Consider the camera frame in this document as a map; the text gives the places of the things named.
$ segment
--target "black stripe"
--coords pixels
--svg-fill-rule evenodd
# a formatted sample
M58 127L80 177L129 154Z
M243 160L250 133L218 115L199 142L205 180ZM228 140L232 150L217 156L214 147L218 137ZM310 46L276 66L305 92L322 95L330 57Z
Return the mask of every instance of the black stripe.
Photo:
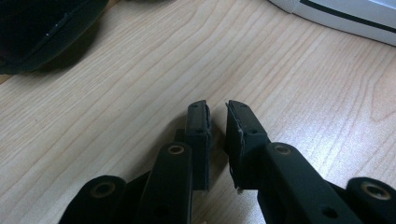
M382 25L382 24L379 24L379 23L376 23L376 22L373 22L373 21L367 21L365 19L346 14L344 12L340 12L340 11L334 10L332 8L329 8L329 7L324 7L324 6L320 5L320 4L311 2L309 0L300 0L300 2L302 4L304 4L304 5L306 5L306 6L309 6L309 7L315 8L317 10L332 14L334 16L341 17L341 18L347 19L349 21L355 21L355 22L358 22L358 23L361 23L361 24L364 24L364 25L373 26L375 28L378 28L378 29L381 29L381 30L385 30L385 31L389 31L389 32L392 32L392 33L396 34L396 29L395 28L392 28L392 27L389 27L389 26L386 26L386 25Z

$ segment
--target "white device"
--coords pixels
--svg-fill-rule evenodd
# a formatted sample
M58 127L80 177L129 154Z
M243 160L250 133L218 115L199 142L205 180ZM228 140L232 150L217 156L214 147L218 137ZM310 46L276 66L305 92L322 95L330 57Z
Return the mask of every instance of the white device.
M396 0L270 0L308 20L396 46Z

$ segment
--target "light wood surface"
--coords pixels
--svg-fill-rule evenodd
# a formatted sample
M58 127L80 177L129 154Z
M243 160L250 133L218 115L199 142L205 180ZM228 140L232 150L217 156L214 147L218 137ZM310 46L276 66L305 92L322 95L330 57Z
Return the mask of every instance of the light wood surface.
M396 48L267 1L120 1L57 60L0 85L0 222L56 223L90 179L143 174L203 99L216 144L193 223L264 223L222 152L231 99L334 184L396 188L395 86Z

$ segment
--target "tabletop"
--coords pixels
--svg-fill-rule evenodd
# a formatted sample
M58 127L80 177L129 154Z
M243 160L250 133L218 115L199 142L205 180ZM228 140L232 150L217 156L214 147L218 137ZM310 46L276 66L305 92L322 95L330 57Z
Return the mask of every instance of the tabletop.
M2 223L57 223L87 181L145 173L199 100L215 144L192 223L264 223L257 192L233 188L229 100L334 184L396 188L396 48L268 1L111 1L55 60L0 78Z

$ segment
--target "black object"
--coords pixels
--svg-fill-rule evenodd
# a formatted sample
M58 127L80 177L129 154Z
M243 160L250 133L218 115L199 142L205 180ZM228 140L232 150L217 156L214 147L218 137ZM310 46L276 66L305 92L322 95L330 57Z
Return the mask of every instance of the black object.
M396 191L367 177L346 189L327 182L303 155L271 143L251 109L228 104L225 151L234 186L257 189L266 223L396 223ZM60 223L191 223L191 192L208 190L210 115L189 106L185 129L161 148L154 167L126 184L115 176L88 182Z
M324 180L294 147L271 143L251 109L230 101L226 152L236 188L257 189L266 223L396 223L396 191L367 177Z
M0 74L34 70L72 44L108 0L0 1Z
M185 129L164 145L153 169L126 184L97 177L79 191L60 223L190 223L193 189L209 188L210 113L205 101L189 106Z

